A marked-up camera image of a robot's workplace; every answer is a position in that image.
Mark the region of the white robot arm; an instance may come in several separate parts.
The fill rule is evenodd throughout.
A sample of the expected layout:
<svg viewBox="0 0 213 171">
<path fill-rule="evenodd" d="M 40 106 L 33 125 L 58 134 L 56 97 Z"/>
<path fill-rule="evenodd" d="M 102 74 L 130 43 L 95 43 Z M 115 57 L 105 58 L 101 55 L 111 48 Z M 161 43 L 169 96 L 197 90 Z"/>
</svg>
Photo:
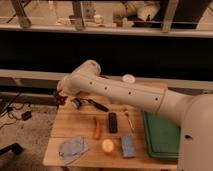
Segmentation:
<svg viewBox="0 0 213 171">
<path fill-rule="evenodd" d="M 57 89 L 69 96 L 95 93 L 176 123 L 181 127 L 178 171 L 213 171 L 213 94 L 187 95 L 106 79 L 100 73 L 96 61 L 86 60 L 64 76 Z"/>
</svg>

